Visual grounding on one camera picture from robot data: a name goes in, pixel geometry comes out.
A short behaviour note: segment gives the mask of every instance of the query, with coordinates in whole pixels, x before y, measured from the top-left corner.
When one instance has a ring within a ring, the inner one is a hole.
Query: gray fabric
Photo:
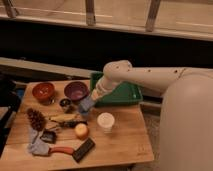
[[[92,100],[92,98],[90,96],[87,96],[86,98],[84,98],[79,106],[78,106],[78,111],[80,114],[82,115],[88,115],[89,110],[95,105],[95,101]]]
[[[49,154],[49,146],[39,138],[39,132],[31,127],[29,128],[29,145],[27,150],[33,155],[47,156]]]

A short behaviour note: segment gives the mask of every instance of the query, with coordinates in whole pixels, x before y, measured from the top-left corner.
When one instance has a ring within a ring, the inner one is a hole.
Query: knife handle
[[[49,150],[49,154],[51,153],[65,153],[65,154],[69,154],[72,155],[74,152],[74,149],[71,147],[52,147]]]

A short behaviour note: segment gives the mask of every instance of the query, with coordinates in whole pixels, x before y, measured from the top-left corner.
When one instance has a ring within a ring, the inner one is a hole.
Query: green tray
[[[95,72],[90,77],[90,91],[95,88],[97,81],[103,76],[102,72]],[[99,106],[133,105],[143,100],[139,86],[123,82],[110,94],[102,97],[97,103]]]

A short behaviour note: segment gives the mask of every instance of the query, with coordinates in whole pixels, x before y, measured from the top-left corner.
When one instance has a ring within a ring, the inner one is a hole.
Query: wooden bowl
[[[39,103],[49,105],[53,103],[55,87],[50,82],[42,82],[33,88],[32,94]]]
[[[71,101],[78,102],[89,94],[89,90],[85,83],[80,81],[74,81],[69,83],[64,88],[64,94]]]

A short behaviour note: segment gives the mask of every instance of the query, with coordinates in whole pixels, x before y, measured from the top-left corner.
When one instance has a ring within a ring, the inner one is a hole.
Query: wooden tabletop
[[[80,163],[72,156],[54,153],[49,157],[32,156],[27,151],[29,122],[26,110],[29,107],[41,111],[45,116],[63,114],[59,106],[64,98],[64,87],[70,81],[52,82],[56,89],[55,102],[44,106],[32,96],[32,88],[37,83],[29,83],[22,104],[12,125],[2,157],[1,170],[60,170],[110,165],[149,162],[154,159],[143,115],[139,105],[93,108],[90,111],[88,126],[90,137],[96,146]],[[115,125],[112,133],[105,134],[97,125],[97,116],[102,112],[112,113]],[[58,134],[56,144],[51,146],[68,146],[77,149],[83,141],[76,138],[73,129],[63,129]]]

